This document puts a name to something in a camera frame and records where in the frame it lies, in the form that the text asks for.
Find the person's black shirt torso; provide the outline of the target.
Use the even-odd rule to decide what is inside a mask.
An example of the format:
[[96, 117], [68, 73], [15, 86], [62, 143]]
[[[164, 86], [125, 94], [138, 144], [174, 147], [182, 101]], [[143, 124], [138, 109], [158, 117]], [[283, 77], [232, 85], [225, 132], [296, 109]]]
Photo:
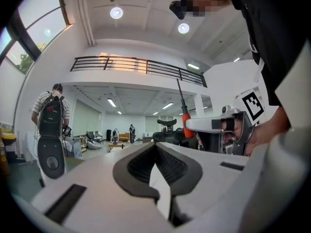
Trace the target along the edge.
[[231, 1], [246, 21], [255, 62], [264, 62], [269, 105], [281, 106], [275, 90], [311, 40], [311, 0]]

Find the large window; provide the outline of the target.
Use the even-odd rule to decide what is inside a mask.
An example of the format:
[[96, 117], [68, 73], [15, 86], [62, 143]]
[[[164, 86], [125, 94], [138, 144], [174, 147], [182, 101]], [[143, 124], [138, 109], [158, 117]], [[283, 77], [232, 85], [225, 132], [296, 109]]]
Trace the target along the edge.
[[21, 0], [0, 30], [0, 64], [26, 75], [43, 50], [70, 25], [65, 0]]

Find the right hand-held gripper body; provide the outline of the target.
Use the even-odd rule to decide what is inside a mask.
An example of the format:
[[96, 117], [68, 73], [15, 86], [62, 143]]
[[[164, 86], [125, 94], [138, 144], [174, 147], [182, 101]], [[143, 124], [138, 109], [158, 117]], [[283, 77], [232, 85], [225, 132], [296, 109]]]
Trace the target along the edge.
[[[263, 114], [264, 106], [258, 87], [240, 93], [236, 96], [233, 106], [226, 105], [222, 108], [221, 116], [206, 118], [207, 130], [198, 133], [202, 140], [198, 149], [229, 155], [245, 155], [246, 145]], [[222, 122], [231, 123], [235, 120], [242, 123], [239, 137], [236, 137], [233, 131], [222, 130]]]

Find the person's right hand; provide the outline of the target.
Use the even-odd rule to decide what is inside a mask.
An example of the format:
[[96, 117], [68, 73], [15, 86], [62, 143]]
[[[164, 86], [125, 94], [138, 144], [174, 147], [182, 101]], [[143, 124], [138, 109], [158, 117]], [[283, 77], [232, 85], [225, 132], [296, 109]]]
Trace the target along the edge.
[[[275, 129], [271, 127], [270, 121], [267, 121], [259, 126], [256, 126], [253, 130], [252, 136], [246, 145], [245, 155], [250, 156], [253, 149], [261, 144], [266, 144], [276, 135]], [[238, 139], [242, 134], [242, 122], [240, 120], [234, 120], [233, 135]]]

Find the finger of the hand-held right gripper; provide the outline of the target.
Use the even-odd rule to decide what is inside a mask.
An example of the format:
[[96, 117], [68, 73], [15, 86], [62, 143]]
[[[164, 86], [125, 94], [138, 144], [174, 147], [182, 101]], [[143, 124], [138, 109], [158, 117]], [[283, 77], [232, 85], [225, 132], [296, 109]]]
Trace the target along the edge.
[[185, 127], [192, 131], [204, 133], [221, 133], [222, 119], [220, 117], [191, 118], [185, 122]]

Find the white roller blind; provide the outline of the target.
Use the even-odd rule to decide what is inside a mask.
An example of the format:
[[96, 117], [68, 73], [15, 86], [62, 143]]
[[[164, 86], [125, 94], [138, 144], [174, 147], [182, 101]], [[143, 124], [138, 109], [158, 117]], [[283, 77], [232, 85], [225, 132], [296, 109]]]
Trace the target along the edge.
[[72, 122], [73, 136], [98, 131], [100, 129], [100, 116], [99, 111], [77, 100]]

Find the black office chair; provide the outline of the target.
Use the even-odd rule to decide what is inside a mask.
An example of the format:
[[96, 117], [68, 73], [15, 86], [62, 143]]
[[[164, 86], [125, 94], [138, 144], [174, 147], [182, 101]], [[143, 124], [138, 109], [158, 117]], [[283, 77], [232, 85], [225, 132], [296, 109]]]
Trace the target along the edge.
[[158, 124], [161, 124], [162, 129], [160, 132], [153, 133], [153, 142], [170, 143], [190, 149], [199, 149], [198, 139], [196, 138], [196, 133], [193, 137], [187, 138], [184, 134], [183, 128], [178, 128], [173, 130], [173, 126], [177, 123], [177, 119], [171, 121], [163, 121], [158, 119]]

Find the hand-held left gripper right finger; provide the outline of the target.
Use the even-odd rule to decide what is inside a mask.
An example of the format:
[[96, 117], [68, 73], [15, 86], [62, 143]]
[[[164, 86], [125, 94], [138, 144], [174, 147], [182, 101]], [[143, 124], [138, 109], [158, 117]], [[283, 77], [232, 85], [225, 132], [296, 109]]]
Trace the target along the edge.
[[222, 162], [245, 166], [249, 160], [246, 156], [194, 150], [170, 143], [164, 145], [194, 159], [202, 167], [203, 176], [192, 192], [176, 197], [181, 212], [190, 218], [201, 216], [213, 206], [240, 175], [241, 171], [221, 166]]

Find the low wooden table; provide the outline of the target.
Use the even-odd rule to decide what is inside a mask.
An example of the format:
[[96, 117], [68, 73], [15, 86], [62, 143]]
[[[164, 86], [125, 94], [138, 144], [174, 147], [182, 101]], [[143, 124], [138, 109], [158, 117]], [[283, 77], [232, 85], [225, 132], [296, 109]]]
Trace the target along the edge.
[[114, 152], [114, 151], [119, 151], [122, 150], [124, 148], [126, 148], [127, 145], [124, 143], [117, 143], [117, 144], [113, 144], [113, 143], [108, 143], [107, 144], [107, 152]]

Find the black balcony railing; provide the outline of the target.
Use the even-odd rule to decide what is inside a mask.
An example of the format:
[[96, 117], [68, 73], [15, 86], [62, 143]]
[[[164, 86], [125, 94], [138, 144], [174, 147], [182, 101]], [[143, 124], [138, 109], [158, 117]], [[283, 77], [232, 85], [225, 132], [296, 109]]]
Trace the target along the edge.
[[135, 72], [139, 74], [150, 74], [180, 81], [192, 83], [207, 88], [207, 83], [202, 74], [183, 69], [171, 64], [141, 59], [136, 57], [125, 57], [115, 55], [93, 55], [76, 57], [70, 69], [71, 72], [86, 70], [115, 70]]

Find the yellow bin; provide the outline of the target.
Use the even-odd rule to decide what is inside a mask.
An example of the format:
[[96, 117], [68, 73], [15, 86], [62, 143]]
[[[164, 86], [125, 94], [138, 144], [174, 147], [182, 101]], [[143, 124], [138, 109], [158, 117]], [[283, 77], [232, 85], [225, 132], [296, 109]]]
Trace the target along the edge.
[[1, 139], [5, 146], [12, 145], [16, 141], [16, 136], [13, 133], [2, 132]]

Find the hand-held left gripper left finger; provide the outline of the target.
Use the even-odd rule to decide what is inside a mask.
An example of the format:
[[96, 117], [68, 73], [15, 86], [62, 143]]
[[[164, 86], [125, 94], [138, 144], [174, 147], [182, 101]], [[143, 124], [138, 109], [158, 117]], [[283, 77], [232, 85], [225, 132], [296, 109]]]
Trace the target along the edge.
[[100, 155], [83, 161], [77, 167], [41, 190], [31, 204], [44, 213], [72, 185], [86, 187], [71, 213], [63, 222], [78, 233], [171, 233], [167, 221], [170, 188], [157, 167], [153, 167], [149, 185], [160, 194], [155, 203], [124, 192], [113, 178], [113, 166], [138, 146]]

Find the person's right forearm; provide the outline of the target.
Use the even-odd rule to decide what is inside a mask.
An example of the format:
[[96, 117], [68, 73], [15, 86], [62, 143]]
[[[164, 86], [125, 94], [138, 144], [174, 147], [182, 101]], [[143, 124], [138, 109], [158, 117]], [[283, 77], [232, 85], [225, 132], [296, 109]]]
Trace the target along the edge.
[[290, 122], [282, 106], [280, 106], [272, 118], [266, 121], [263, 126], [263, 142], [269, 143], [275, 136], [287, 132], [290, 128]]

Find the orange and black screwdriver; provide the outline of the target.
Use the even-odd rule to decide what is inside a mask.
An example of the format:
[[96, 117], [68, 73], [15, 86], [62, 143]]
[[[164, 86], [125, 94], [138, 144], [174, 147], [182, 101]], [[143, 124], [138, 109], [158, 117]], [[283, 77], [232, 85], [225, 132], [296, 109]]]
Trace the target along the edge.
[[180, 93], [180, 96], [181, 96], [182, 123], [183, 123], [184, 135], [185, 135], [186, 138], [192, 138], [194, 136], [194, 132], [192, 130], [189, 130], [186, 127], [186, 121], [188, 119], [190, 119], [190, 114], [188, 113], [188, 108], [187, 108], [187, 105], [186, 105], [185, 100], [183, 98], [183, 94], [182, 94], [182, 91], [181, 91], [179, 80], [178, 79], [176, 79], [176, 80], [177, 80], [177, 85], [178, 85], [179, 93]]

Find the black backpack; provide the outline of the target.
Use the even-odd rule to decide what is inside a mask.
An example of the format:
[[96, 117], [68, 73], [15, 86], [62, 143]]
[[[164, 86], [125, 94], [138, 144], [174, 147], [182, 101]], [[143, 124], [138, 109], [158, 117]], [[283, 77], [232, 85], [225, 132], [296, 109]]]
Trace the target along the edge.
[[39, 109], [38, 129], [40, 136], [59, 137], [63, 126], [64, 97], [50, 95]]

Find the grey beanbag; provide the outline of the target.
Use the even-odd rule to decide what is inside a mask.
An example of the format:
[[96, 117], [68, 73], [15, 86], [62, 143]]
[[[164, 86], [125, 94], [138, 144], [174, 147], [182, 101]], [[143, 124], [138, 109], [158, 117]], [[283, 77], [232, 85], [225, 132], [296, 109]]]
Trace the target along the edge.
[[102, 146], [101, 146], [100, 143], [94, 142], [94, 141], [92, 141], [92, 140], [88, 140], [86, 144], [87, 144], [87, 148], [88, 148], [89, 150], [99, 150], [99, 149], [102, 148]]

